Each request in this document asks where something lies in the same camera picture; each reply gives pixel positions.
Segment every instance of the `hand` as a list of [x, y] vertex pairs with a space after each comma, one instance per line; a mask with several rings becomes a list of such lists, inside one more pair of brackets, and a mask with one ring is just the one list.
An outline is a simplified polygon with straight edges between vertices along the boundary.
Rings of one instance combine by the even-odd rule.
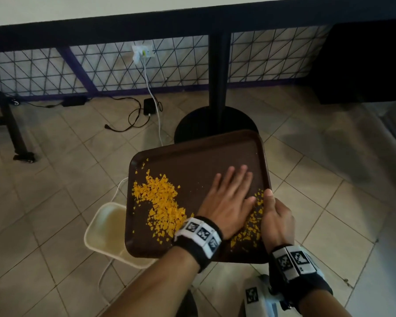
[[261, 236], [270, 254], [283, 244], [294, 244], [295, 218], [283, 202], [275, 198], [270, 189], [264, 191], [264, 213], [261, 220]]
[[242, 165], [232, 180], [235, 168], [229, 167], [221, 184], [222, 175], [216, 174], [213, 185], [197, 213], [198, 216], [213, 221], [222, 231], [225, 240], [230, 239], [244, 226], [256, 202], [255, 197], [245, 199], [253, 178], [252, 172], [247, 170], [248, 167]]

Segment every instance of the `round black base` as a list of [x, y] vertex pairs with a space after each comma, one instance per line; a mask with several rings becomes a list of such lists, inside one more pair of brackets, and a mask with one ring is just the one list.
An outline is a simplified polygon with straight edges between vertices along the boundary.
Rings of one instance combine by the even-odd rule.
[[190, 112], [179, 122], [174, 133], [174, 143], [243, 129], [258, 132], [255, 123], [245, 113], [235, 108], [225, 107], [220, 131], [215, 133], [213, 125], [210, 124], [210, 107], [206, 106]]

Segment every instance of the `white cable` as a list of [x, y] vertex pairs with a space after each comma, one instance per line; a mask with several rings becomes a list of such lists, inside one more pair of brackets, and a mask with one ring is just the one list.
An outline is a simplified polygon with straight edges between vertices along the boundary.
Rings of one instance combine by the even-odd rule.
[[126, 177], [121, 182], [119, 182], [119, 185], [117, 186], [116, 192], [114, 193], [114, 196], [113, 196], [113, 198], [111, 198], [110, 202], [112, 202], [114, 200], [114, 198], [116, 198], [116, 195], [117, 195], [117, 192], [119, 191], [121, 183], [124, 182], [127, 178], [129, 178], [129, 177]]
[[149, 85], [148, 85], [148, 76], [147, 76], [147, 65], [144, 61], [141, 61], [142, 65], [144, 67], [144, 74], [145, 74], [145, 82], [147, 83], [147, 89], [149, 94], [152, 96], [153, 100], [154, 100], [154, 104], [155, 104], [155, 110], [157, 111], [157, 118], [158, 118], [158, 138], [160, 139], [160, 143], [161, 146], [163, 145], [163, 140], [161, 140], [161, 134], [160, 134], [160, 129], [161, 129], [161, 122], [160, 122], [160, 114], [158, 113], [158, 105], [157, 105], [157, 100], [155, 100], [155, 97], [152, 95], [151, 90], [149, 89]]
[[111, 264], [112, 264], [113, 261], [114, 261], [114, 258], [110, 259], [110, 261], [108, 262], [106, 268], [104, 268], [103, 273], [101, 274], [100, 280], [98, 281], [98, 285], [97, 285], [98, 293], [101, 295], [101, 298], [104, 300], [104, 302], [106, 303], [107, 306], [110, 306], [110, 303], [109, 303], [109, 301], [107, 300], [107, 298], [104, 297], [104, 294], [101, 292], [101, 290], [100, 290], [100, 284], [101, 284], [101, 281], [103, 280], [104, 274], [106, 273], [106, 271], [108, 270], [108, 268], [111, 266]]

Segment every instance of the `power adapter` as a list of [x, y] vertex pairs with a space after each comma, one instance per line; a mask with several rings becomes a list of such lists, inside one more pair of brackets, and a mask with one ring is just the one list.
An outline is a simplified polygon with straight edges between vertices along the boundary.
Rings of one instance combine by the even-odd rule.
[[144, 99], [144, 116], [155, 114], [155, 103], [153, 98]]
[[83, 106], [87, 101], [89, 101], [89, 99], [85, 95], [73, 95], [64, 98], [61, 105], [64, 107]]

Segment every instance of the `purple stripe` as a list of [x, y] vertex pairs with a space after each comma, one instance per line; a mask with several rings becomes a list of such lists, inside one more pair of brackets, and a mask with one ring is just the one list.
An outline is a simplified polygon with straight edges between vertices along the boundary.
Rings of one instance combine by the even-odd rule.
[[[264, 81], [249, 81], [249, 82], [230, 82], [227, 84], [228, 89], [237, 88], [253, 88], [253, 87], [273, 87], [278, 85], [307, 85], [306, 78], [296, 79], [279, 79], [279, 80], [264, 80]], [[190, 86], [176, 86], [176, 87], [159, 87], [151, 88], [153, 93], [171, 93], [171, 92], [182, 92], [182, 91], [203, 91], [208, 90], [208, 85], [190, 85]], [[119, 97], [119, 96], [131, 96], [131, 95], [147, 95], [148, 89], [129, 89], [129, 90], [114, 90], [114, 91], [96, 91], [93, 94], [90, 93], [68, 93], [61, 95], [34, 95], [30, 97], [21, 97], [24, 101], [46, 101], [46, 100], [62, 100], [65, 97], [72, 97], [74, 95], [86, 95], [89, 98], [94, 97]]]
[[72, 69], [75, 76], [79, 79], [79, 81], [84, 85], [84, 88], [88, 91], [89, 95], [96, 95], [98, 93], [97, 88], [94, 83], [91, 81], [88, 74], [86, 74], [84, 68], [79, 63], [78, 59], [75, 57], [74, 53], [68, 46], [56, 48], [60, 53], [62, 58], [66, 61], [68, 66]]

